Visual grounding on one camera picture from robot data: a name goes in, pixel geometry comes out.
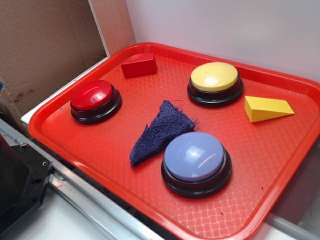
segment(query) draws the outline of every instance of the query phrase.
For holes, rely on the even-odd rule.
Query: plastic tray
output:
[[[158,72],[124,78],[121,63],[154,53]],[[188,99],[191,72],[208,62],[234,65],[244,82],[235,103],[206,108]],[[123,105],[94,125],[76,123],[70,96],[92,80],[107,80]],[[283,99],[294,115],[250,123],[245,96]],[[191,119],[196,131],[216,136],[229,152],[233,173],[219,193],[187,199],[172,193],[161,176],[163,152],[132,168],[129,154],[163,100]],[[41,107],[30,134],[69,163],[181,239],[245,239],[262,224],[320,132],[320,84],[307,79],[187,50],[141,43],[123,49]]]

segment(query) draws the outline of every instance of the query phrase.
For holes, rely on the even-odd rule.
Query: yellow wedge block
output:
[[[244,109],[251,123],[295,114],[285,100],[255,96],[245,96]]]

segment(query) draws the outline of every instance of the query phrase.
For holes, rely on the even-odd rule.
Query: button cap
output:
[[[210,62],[198,66],[191,73],[195,88],[205,92],[219,92],[232,87],[238,79],[238,71],[225,62]]]
[[[214,136],[189,132],[176,137],[167,146],[163,161],[169,173],[186,182],[213,176],[221,168],[224,148]]]
[[[71,96],[72,106],[80,111],[93,110],[106,103],[113,94],[112,85],[108,81],[90,81]]]

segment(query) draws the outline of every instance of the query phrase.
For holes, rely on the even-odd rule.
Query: red rectangular block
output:
[[[144,75],[156,74],[157,63],[154,53],[143,53],[135,59],[121,64],[123,75],[126,79]]]

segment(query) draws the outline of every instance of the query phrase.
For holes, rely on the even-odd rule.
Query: navy towel piece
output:
[[[131,166],[136,167],[160,153],[174,138],[193,131],[195,126],[195,121],[189,119],[171,102],[164,100],[160,106],[160,112],[150,126],[146,125],[143,134],[135,143],[129,156]]]

